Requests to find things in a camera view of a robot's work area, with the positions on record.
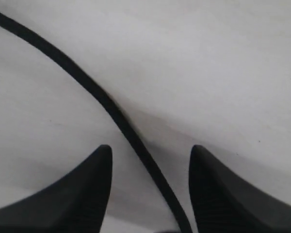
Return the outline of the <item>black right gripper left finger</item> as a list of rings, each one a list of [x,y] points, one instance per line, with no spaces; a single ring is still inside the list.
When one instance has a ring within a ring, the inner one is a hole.
[[[0,208],[0,233],[98,233],[112,184],[112,149],[99,146],[50,186]]]

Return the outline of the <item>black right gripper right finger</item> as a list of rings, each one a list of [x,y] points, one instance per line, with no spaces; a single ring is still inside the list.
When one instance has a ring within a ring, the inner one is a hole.
[[[189,192],[200,233],[291,233],[291,206],[266,194],[201,145],[193,146]]]

